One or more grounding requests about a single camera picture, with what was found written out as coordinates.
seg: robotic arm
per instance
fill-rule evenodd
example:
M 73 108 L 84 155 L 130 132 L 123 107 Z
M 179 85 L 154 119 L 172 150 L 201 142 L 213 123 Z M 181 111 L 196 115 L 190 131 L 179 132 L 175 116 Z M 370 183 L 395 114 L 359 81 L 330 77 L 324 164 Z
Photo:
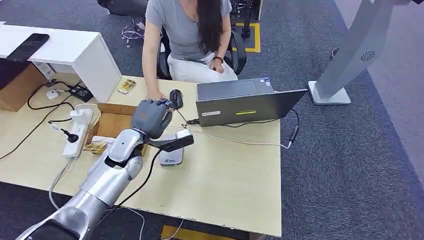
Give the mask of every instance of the robotic arm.
M 113 145 L 89 169 L 79 191 L 63 207 L 24 231 L 17 240 L 87 240 L 105 210 L 112 207 L 143 167 L 144 144 L 172 152 L 194 143 L 188 130 L 179 138 L 153 141 L 169 125 L 173 113 L 169 102 L 142 100 L 131 121 Z

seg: white power strip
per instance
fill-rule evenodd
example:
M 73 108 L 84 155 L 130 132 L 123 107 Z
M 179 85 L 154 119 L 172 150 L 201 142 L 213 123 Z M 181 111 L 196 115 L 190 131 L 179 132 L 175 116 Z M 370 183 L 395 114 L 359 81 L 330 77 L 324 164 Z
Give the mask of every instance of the white power strip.
M 91 120 L 93 117 L 93 110 L 87 108 L 87 109 L 80 109 L 79 112 L 82 112 L 83 115 L 85 115 L 86 119 Z M 67 158 L 71 159 L 77 159 L 81 151 L 83 149 L 83 145 L 86 141 L 86 136 L 88 133 L 90 121 L 88 123 L 76 121 L 74 118 L 74 123 L 72 126 L 72 130 L 69 132 L 71 134 L 78 135 L 78 140 L 76 142 L 68 142 L 66 141 L 66 146 L 63 150 L 63 155 Z

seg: woman's hand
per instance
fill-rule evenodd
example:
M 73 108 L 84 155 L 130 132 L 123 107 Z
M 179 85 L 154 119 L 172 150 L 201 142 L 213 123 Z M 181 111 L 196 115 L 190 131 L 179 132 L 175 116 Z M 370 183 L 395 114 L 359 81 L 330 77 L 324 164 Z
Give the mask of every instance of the woman's hand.
M 159 100 L 168 99 L 168 98 L 162 92 L 160 92 L 159 90 L 156 90 L 156 91 L 147 91 L 147 96 L 145 99 L 159 101 Z
M 224 73 L 223 63 L 219 59 L 214 59 L 210 62 L 209 68 L 217 71 L 220 74 Z

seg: laptop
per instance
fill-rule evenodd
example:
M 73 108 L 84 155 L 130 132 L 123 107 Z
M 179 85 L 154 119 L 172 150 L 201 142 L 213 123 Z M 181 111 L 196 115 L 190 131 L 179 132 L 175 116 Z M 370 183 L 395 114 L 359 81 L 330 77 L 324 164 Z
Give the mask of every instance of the laptop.
M 201 83 L 196 102 L 200 126 L 284 118 L 307 91 L 275 92 L 268 78 Z

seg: black computer mouse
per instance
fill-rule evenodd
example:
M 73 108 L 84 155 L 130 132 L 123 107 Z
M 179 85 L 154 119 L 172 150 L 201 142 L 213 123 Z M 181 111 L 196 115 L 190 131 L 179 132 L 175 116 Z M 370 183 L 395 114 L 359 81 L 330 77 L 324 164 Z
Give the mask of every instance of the black computer mouse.
M 174 89 L 169 93 L 169 100 L 172 102 L 172 108 L 177 110 L 183 107 L 183 94 L 180 90 Z

